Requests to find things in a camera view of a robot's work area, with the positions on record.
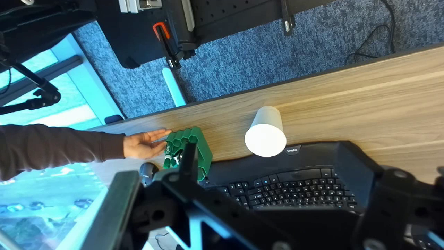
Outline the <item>forearm in brown sleeve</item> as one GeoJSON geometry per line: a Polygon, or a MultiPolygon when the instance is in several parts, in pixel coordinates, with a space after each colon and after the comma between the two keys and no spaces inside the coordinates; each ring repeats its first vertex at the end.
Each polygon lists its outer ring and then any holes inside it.
{"type": "Polygon", "coordinates": [[[86,132],[46,125],[0,127],[0,179],[72,163],[106,161],[124,157],[119,133],[86,132]]]}

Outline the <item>person's bare hand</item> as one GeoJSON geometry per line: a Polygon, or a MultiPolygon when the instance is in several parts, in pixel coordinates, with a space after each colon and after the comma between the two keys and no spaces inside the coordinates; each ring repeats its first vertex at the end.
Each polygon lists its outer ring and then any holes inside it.
{"type": "Polygon", "coordinates": [[[143,133],[136,133],[124,138],[124,156],[126,158],[149,160],[167,149],[167,136],[169,129],[157,129],[143,133]]]}

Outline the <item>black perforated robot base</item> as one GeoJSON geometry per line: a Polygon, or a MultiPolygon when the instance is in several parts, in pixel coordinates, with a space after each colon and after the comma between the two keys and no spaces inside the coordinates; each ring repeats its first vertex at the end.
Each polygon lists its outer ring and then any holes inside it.
{"type": "Polygon", "coordinates": [[[294,15],[333,0],[96,0],[97,22],[124,68],[165,57],[153,25],[165,22],[180,60],[198,46],[276,20],[290,35],[294,15]]]}

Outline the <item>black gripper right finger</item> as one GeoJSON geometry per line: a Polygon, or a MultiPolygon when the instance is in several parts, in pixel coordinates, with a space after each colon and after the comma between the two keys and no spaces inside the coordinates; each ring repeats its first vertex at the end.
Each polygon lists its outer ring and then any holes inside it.
{"type": "Polygon", "coordinates": [[[371,199],[355,229],[358,250],[415,250],[405,239],[408,228],[439,238],[444,232],[444,190],[419,182],[401,170],[389,170],[372,188],[371,199]]]}

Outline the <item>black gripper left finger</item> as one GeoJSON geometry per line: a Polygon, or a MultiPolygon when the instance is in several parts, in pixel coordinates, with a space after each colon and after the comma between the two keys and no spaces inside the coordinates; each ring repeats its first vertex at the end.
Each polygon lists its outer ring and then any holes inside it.
{"type": "Polygon", "coordinates": [[[192,222],[214,220],[218,195],[198,182],[196,143],[182,150],[178,168],[157,172],[147,185],[137,171],[114,177],[85,238],[85,250],[142,250],[151,231],[172,227],[192,236],[192,222]]]}

